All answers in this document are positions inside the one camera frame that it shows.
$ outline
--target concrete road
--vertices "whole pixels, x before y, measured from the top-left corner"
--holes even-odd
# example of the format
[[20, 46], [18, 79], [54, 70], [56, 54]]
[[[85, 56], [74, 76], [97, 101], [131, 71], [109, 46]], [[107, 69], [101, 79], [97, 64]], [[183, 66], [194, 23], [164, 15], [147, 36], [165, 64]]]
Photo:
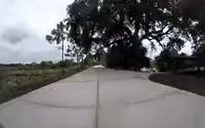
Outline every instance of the concrete road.
[[205, 128], [205, 97], [92, 68], [0, 105], [6, 128]]

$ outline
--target tree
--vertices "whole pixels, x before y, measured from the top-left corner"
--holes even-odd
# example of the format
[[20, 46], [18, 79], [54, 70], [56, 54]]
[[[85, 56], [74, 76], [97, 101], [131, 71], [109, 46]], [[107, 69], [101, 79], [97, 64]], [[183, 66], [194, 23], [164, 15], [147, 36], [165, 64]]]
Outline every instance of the tree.
[[147, 40], [153, 49], [155, 44], [165, 48], [166, 41], [168, 47], [181, 48], [185, 40], [192, 39], [195, 27], [193, 21], [183, 17], [179, 4], [173, 0], [75, 0], [67, 10], [64, 34], [84, 54], [95, 45], [110, 52], [131, 49], [137, 60], [132, 62], [139, 64], [143, 62], [138, 61], [140, 56], [145, 57], [143, 41]]
[[65, 40], [65, 26], [63, 22], [57, 24], [56, 29], [51, 31], [50, 35], [46, 35], [46, 40], [49, 43], [55, 42], [56, 44], [62, 43], [61, 50], [62, 50], [62, 61], [64, 61], [64, 40]]
[[196, 21], [197, 38], [195, 53], [198, 56], [205, 55], [205, 0], [185, 0], [182, 1], [184, 17]]

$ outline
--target cloudy sky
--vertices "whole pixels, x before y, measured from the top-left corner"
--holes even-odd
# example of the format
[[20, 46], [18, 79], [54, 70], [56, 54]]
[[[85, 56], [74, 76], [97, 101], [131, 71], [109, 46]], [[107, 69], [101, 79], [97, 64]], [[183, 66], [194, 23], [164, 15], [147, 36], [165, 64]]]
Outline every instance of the cloudy sky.
[[45, 40], [73, 0], [0, 0], [0, 63], [60, 59]]

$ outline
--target field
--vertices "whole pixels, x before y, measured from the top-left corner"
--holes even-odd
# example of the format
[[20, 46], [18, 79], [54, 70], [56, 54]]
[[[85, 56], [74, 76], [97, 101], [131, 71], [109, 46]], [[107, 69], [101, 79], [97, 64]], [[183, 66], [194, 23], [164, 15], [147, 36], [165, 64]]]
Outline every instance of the field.
[[32, 90], [84, 70], [79, 66], [66, 68], [0, 67], [0, 104]]

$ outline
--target foliage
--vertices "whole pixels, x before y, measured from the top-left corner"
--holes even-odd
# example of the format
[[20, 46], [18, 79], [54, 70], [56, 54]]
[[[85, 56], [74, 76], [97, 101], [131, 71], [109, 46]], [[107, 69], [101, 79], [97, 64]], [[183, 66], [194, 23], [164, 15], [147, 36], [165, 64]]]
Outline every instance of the foliage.
[[[75, 0], [67, 10], [68, 17], [63, 21], [65, 32], [61, 34], [75, 46], [69, 52], [80, 51], [87, 55], [92, 49], [98, 51], [101, 47], [124, 48], [125, 51], [130, 48], [136, 55], [129, 61], [138, 62], [134, 65], [143, 65], [137, 52], [144, 50], [141, 47], [145, 40], [153, 49], [156, 49], [156, 44], [163, 49], [181, 49], [185, 40], [191, 41], [199, 35], [194, 32], [196, 24], [184, 18], [180, 4], [173, 0]], [[117, 63], [108, 63], [122, 63], [127, 54], [123, 52], [118, 56]]]
[[174, 71], [181, 67], [182, 62], [175, 49], [164, 49], [159, 56], [155, 58], [155, 68], [160, 72]]
[[141, 69], [150, 68], [150, 60], [145, 57], [147, 50], [141, 46], [138, 50], [134, 47], [126, 47], [125, 44], [112, 46], [107, 55], [107, 66], [110, 68]]

